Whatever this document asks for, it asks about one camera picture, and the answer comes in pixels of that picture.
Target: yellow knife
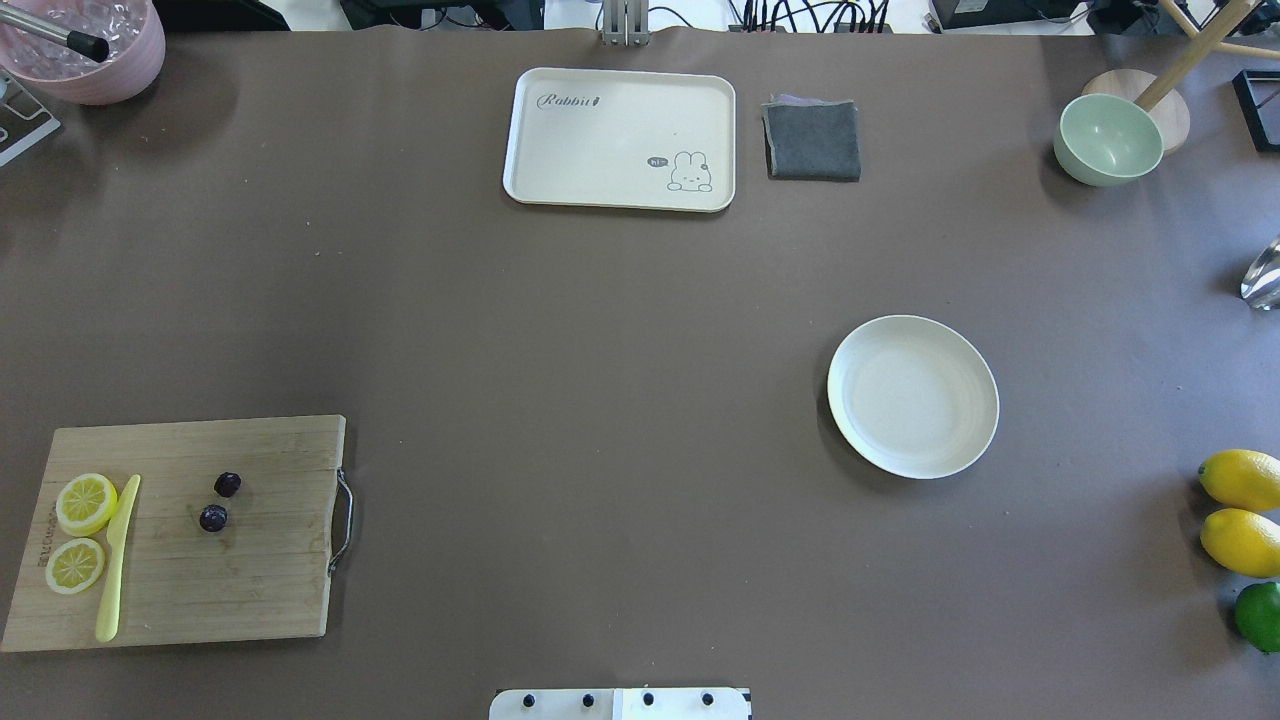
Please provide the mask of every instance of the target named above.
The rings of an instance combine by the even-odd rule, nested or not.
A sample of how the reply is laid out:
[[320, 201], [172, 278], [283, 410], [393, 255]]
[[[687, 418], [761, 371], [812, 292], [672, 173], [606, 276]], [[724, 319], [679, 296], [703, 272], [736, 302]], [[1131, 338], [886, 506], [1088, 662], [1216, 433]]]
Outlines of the yellow knife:
[[133, 515], [133, 500], [138, 497], [138, 486], [142, 484], [142, 475], [133, 475], [124, 492], [120, 493], [120, 503], [115, 506], [115, 515], [106, 524], [106, 544], [111, 547], [111, 560], [106, 565], [106, 587], [102, 588], [102, 602], [97, 606], [97, 626], [93, 637], [97, 642], [111, 642], [116, 630], [120, 629], [120, 574], [124, 570], [124, 541], [129, 534], [129, 516]]

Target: dark berry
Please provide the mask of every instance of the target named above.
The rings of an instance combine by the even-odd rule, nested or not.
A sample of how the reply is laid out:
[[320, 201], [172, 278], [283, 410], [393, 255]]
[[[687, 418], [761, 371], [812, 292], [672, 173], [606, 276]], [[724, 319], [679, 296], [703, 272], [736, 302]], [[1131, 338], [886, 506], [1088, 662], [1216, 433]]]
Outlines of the dark berry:
[[210, 505], [200, 511], [200, 527], [210, 533], [227, 527], [227, 509], [221, 505]]
[[230, 497], [239, 489], [239, 475], [236, 473], [223, 473], [214, 483], [214, 492], [223, 497]]

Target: lemon slice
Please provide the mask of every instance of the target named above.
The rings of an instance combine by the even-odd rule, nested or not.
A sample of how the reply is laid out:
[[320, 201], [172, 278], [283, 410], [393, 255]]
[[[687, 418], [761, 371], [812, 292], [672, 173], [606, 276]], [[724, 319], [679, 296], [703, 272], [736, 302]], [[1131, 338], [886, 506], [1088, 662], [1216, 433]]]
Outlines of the lemon slice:
[[111, 480], [97, 473], [86, 473], [67, 483], [58, 493], [58, 527], [72, 537], [91, 536], [111, 519], [115, 505], [115, 486]]
[[93, 538], [63, 543], [45, 565], [45, 582], [59, 594], [76, 594], [93, 584], [106, 565], [106, 553]]

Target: folded cloth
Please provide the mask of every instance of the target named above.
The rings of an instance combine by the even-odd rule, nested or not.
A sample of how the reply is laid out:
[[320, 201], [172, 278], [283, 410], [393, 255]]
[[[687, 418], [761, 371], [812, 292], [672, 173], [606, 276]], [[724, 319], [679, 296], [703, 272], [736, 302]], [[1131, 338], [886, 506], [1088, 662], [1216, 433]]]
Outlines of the folded cloth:
[[764, 138], [771, 177], [856, 181], [863, 176], [852, 100], [774, 95], [764, 104]]

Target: green bowl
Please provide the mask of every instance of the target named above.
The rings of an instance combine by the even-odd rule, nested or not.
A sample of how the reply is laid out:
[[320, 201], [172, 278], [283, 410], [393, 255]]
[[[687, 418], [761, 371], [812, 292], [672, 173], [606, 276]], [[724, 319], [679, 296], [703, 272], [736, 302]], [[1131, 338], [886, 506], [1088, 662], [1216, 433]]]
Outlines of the green bowl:
[[1146, 110], [1115, 95], [1092, 94], [1062, 109], [1053, 155], [1073, 178], [1111, 187], [1156, 169], [1165, 154], [1160, 127]]

